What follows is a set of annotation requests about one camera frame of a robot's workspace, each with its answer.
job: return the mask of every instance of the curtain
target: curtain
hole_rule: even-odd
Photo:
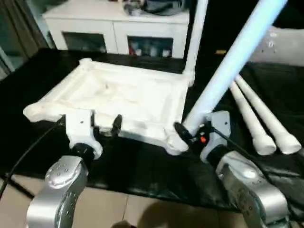
[[[25,61],[40,48],[48,47],[25,0],[0,0],[0,13]]]
[[[12,63],[0,47],[0,81],[6,78],[13,70]]]

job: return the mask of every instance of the cabinet door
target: cabinet door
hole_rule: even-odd
[[[183,58],[187,25],[114,22],[119,54]]]
[[[47,19],[47,24],[58,49],[117,53],[113,23],[109,21]]]

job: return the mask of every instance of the white pole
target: white pole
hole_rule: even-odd
[[[284,128],[281,122],[240,75],[236,77],[236,83],[275,137],[275,142],[282,153],[291,154],[298,152],[302,147],[299,141]]]
[[[257,153],[262,156],[273,154],[276,151],[274,141],[266,134],[263,126],[235,82],[232,82],[230,91],[250,131],[252,143]]]
[[[198,4],[196,6],[186,66],[183,71],[185,76],[191,78],[190,86],[193,85],[195,79],[195,64],[200,48],[200,39],[203,32],[208,1],[209,0],[198,0]]]
[[[183,123],[192,135],[195,135],[199,125],[204,121],[205,115],[213,111],[228,90],[231,82],[248,61],[286,2],[287,0],[260,0],[258,2],[229,52]]]

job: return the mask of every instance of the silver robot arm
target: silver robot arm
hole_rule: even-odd
[[[108,136],[117,137],[122,124],[118,115]],[[27,213],[28,228],[71,228],[76,202],[86,187],[91,163],[102,146],[94,138],[92,111],[73,110],[66,115],[69,155],[62,156],[45,175],[44,188],[32,200]]]
[[[62,156],[47,171],[44,188],[28,208],[28,227],[72,227],[75,205],[86,186],[87,175],[81,157]]]
[[[193,137],[180,123],[174,124],[180,138],[191,145],[209,133],[204,162],[211,164],[222,180],[231,201],[241,210],[249,228],[289,228],[287,201],[283,193],[270,184],[261,170],[237,151],[229,150],[230,117],[227,111],[215,112],[207,117],[203,131]]]
[[[249,228],[290,227],[285,196],[253,162],[231,151],[222,157],[216,172]]]

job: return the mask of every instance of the black tablecloth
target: black tablecloth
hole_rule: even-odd
[[[23,109],[42,98],[84,57],[95,61],[181,73],[182,60],[132,57],[99,53],[43,49],[20,69],[0,82],[1,157],[0,173],[7,172],[24,150],[52,123],[30,123]],[[211,78],[221,58],[202,57],[196,81],[189,89],[184,117]],[[275,64],[247,64],[242,76],[260,95],[288,131],[304,145],[304,68]],[[301,153],[276,152],[259,157],[250,134],[227,92],[216,110],[231,115],[231,138],[256,155],[272,180],[289,198],[304,203],[304,159]],[[43,178],[47,169],[68,150],[64,127],[53,130],[28,155],[17,173]],[[102,154],[90,171],[88,186],[130,194],[172,200],[195,206],[236,210],[217,179],[213,168],[203,164],[197,153],[170,156],[157,146],[118,138]],[[298,211],[301,219],[304,214]]]

